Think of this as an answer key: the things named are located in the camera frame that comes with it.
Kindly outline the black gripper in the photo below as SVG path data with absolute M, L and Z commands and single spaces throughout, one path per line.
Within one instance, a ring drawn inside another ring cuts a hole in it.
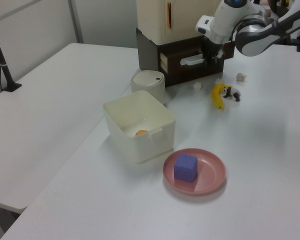
M 221 44 L 217 44 L 212 42 L 209 38 L 203 37 L 201 43 L 201 50 L 203 53 L 204 63 L 206 65 L 210 65 L 212 62 L 212 55 L 213 56 L 213 63 L 219 63 L 219 61 L 224 56 L 224 52 L 220 51 L 222 49 Z

